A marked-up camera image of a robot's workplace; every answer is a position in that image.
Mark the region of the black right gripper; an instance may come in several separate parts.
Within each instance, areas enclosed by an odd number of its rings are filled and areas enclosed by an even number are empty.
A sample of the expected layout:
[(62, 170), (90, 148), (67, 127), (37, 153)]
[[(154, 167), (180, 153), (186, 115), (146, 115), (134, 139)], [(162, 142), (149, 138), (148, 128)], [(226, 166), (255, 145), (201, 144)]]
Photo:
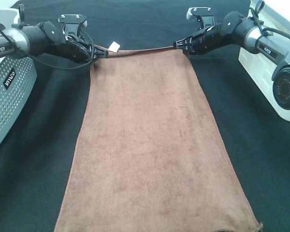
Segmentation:
[(226, 45), (226, 38), (219, 32), (219, 26), (204, 28), (194, 32), (192, 37), (173, 42), (173, 49), (189, 52), (191, 55), (204, 55)]

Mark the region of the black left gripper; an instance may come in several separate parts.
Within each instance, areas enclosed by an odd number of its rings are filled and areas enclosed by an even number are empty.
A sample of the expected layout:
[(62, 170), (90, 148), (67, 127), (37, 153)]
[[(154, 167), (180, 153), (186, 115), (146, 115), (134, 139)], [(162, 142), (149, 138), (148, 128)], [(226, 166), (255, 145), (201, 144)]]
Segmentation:
[(60, 57), (85, 64), (93, 59), (108, 58), (108, 51), (93, 46), (83, 38), (66, 36), (66, 42), (60, 45)]

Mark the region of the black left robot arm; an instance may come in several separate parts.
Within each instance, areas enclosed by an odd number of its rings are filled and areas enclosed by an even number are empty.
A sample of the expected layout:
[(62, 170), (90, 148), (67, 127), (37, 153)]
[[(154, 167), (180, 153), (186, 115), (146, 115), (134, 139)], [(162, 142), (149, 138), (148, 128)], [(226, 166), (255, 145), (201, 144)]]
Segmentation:
[(4, 30), (0, 27), (0, 58), (36, 59), (46, 53), (83, 65), (108, 58), (107, 50), (98, 48), (81, 35), (81, 28), (87, 25), (85, 19), (58, 21), (63, 24), (62, 30), (50, 21), (37, 25), (12, 24)]

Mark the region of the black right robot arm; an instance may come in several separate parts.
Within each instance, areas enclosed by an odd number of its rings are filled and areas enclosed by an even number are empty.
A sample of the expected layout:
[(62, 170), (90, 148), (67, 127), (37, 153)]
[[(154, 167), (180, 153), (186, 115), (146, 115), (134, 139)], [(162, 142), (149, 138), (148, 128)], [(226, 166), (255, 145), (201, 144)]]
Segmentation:
[(200, 15), (197, 19), (202, 26), (192, 35), (174, 42), (174, 49), (190, 55), (204, 55), (236, 44), (252, 54), (263, 54), (276, 65), (271, 74), (274, 99), (281, 108), (290, 110), (290, 35), (263, 26), (255, 14), (244, 17), (233, 11), (216, 25), (205, 25), (205, 17)]

